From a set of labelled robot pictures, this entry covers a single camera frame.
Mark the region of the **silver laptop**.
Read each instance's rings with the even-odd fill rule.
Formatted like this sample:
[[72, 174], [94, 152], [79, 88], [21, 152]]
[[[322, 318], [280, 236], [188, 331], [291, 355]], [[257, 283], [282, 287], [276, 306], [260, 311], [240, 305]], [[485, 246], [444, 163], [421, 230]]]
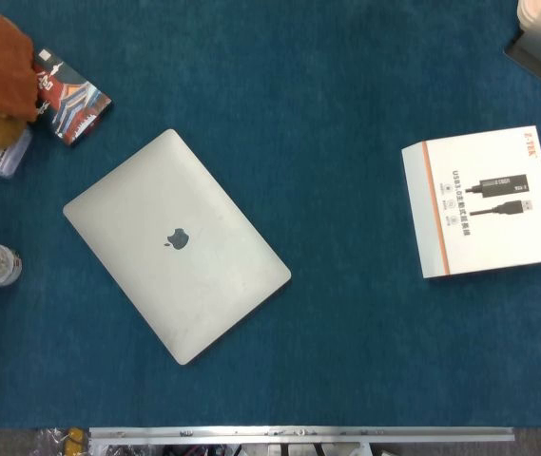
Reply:
[[182, 365], [291, 277], [172, 129], [67, 203], [63, 212]]

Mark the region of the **clear plastic labelled case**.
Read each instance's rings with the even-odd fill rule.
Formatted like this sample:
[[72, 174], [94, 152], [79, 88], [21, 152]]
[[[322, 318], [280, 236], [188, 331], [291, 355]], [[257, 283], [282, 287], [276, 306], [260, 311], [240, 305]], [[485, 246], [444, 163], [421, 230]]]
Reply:
[[26, 127], [18, 141], [9, 147], [0, 149], [0, 177], [11, 178], [22, 159], [32, 140], [32, 132]]

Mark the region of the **colourful printed card box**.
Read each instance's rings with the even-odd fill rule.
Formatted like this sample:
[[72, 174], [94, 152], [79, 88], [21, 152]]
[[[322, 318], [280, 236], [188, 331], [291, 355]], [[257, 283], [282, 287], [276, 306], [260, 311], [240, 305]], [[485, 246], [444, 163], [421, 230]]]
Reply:
[[77, 143], [110, 109], [112, 100], [46, 47], [36, 51], [38, 120], [66, 145]]

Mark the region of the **crinkled clear plastic bag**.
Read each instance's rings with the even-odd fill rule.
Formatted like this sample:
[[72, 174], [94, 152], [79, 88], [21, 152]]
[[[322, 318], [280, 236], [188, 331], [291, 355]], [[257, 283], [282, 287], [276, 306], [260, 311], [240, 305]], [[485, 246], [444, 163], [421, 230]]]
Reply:
[[[88, 434], [84, 429], [83, 431], [87, 437], [87, 456], [90, 456]], [[29, 456], [64, 456], [64, 442], [67, 433], [68, 428], [53, 427], [38, 430], [35, 434], [33, 449], [29, 453]]]

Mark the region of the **teal felt table mat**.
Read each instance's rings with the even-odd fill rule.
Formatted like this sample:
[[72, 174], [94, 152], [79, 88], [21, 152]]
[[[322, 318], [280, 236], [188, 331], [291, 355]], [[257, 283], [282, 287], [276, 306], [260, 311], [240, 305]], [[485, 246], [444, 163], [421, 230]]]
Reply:
[[[108, 94], [0, 178], [0, 428], [541, 426], [541, 264], [422, 277], [401, 151], [535, 125], [516, 0], [0, 0]], [[176, 130], [291, 271], [178, 364], [63, 215]]]

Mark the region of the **white stacked plastic containers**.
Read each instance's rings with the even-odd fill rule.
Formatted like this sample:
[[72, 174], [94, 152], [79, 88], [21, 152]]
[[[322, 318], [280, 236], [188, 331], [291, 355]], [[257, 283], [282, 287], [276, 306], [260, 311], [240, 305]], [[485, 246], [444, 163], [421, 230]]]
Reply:
[[541, 14], [541, 0], [518, 0], [516, 14], [520, 27], [529, 27]]

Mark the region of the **aluminium frame rail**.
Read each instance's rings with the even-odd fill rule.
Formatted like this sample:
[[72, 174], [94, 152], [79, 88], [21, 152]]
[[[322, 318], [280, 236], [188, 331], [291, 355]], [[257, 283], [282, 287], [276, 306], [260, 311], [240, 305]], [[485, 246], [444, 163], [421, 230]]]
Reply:
[[217, 447], [225, 456], [373, 456], [373, 444], [513, 442], [511, 427], [93, 427], [90, 456], [111, 447]]

